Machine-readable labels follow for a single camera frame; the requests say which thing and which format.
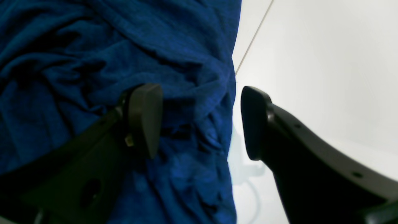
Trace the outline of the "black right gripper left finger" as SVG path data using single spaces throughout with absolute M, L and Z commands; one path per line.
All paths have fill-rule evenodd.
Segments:
M 105 224 L 132 162 L 157 154 L 162 114 L 160 84 L 125 91 L 81 135 L 1 175 L 1 223 Z

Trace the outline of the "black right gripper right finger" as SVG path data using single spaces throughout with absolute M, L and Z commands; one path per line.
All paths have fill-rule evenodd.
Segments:
M 272 172 L 290 224 L 396 224 L 392 180 L 330 146 L 269 95 L 245 86 L 246 150 Z

